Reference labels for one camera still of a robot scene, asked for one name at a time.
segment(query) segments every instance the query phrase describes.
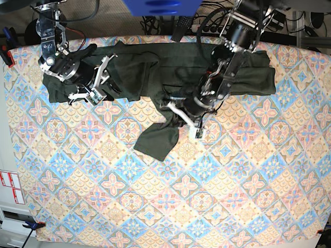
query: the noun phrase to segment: blue object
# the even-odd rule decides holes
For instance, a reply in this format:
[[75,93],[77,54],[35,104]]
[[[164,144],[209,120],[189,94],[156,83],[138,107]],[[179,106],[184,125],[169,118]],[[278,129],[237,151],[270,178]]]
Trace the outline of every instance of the blue object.
[[123,0],[131,14],[139,16],[195,15],[202,0]]

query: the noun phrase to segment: table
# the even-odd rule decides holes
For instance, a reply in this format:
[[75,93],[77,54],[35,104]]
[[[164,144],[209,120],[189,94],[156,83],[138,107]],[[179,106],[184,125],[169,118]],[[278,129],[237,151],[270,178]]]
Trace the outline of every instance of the table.
[[[168,36],[88,39],[99,47]],[[184,37],[182,42],[194,42]],[[219,43],[216,38],[203,42]],[[80,41],[71,41],[75,49]],[[164,162],[133,150],[162,120],[149,98],[50,104],[39,46],[4,66],[12,146],[39,241],[102,247],[252,247],[310,239],[331,213],[331,63],[268,43],[275,95],[230,97],[201,141]]]

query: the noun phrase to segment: fabric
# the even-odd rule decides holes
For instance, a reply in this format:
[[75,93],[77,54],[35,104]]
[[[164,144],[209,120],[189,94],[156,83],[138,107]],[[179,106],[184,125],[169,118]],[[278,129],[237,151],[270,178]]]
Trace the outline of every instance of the fabric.
[[[203,44],[204,56],[210,56],[214,47],[214,44]],[[124,45],[120,42],[115,46],[98,48],[84,61],[95,66],[111,53],[116,53],[118,58],[110,62],[107,69],[122,93],[115,95],[109,84],[101,85],[101,88],[112,101],[114,98],[127,98],[129,101],[139,100],[141,96],[151,98],[167,121],[147,128],[139,136],[134,149],[164,161],[176,145],[179,132],[173,112],[161,110],[160,105],[168,97],[187,97],[183,88],[193,91],[208,64],[201,59],[195,43]],[[245,54],[243,68],[239,70],[234,83],[234,95],[274,94],[275,69],[270,68],[269,63],[265,51]],[[62,83],[52,76],[45,75],[43,85],[50,95],[50,102],[66,102],[68,95],[76,92],[76,86],[68,81]]]
[[[118,41],[171,42],[87,43]],[[276,94],[229,98],[204,140],[181,128],[164,162],[133,150],[141,132],[163,119],[150,98],[51,104],[40,47],[13,50],[16,65],[4,67],[8,119],[26,206],[47,224],[38,240],[241,248],[315,237],[331,213],[330,57],[266,43],[259,49],[276,69]]]

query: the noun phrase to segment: garment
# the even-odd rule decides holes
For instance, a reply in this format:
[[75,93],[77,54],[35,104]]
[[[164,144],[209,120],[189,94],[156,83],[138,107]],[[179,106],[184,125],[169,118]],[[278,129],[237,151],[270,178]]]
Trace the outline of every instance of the garment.
[[[210,56],[214,47],[212,44],[202,44],[205,57]],[[155,123],[146,129],[138,138],[134,149],[163,161],[178,141],[178,117],[171,110],[161,110],[160,104],[168,96],[191,95],[208,64],[201,59],[195,43],[118,43],[115,46],[98,48],[84,61],[95,66],[100,64],[105,55],[111,53],[116,53],[118,58],[108,64],[107,70],[122,93],[115,96],[107,85],[102,85],[101,88],[113,98],[127,98],[129,101],[137,101],[141,96],[151,98],[167,121]],[[245,57],[234,93],[274,94],[275,70],[269,67],[267,54],[261,52],[256,55],[247,54]],[[63,84],[47,75],[44,76],[43,84],[49,92],[50,102],[66,102],[69,93],[76,91],[76,86],[67,85],[66,82]]]

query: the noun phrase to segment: floral tile pattern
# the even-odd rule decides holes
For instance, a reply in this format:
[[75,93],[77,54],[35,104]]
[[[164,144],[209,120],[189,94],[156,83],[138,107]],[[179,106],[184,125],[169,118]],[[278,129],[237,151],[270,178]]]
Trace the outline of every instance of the floral tile pattern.
[[[88,39],[99,47],[168,36]],[[216,38],[202,38],[217,43]],[[81,41],[71,41],[78,48]],[[184,37],[182,42],[195,42]],[[39,46],[4,66],[13,152],[38,240],[116,248],[253,247],[316,236],[331,213],[331,59],[260,43],[272,96],[231,96],[197,141],[180,129],[165,161],[133,146],[162,121],[150,98],[51,104]]]

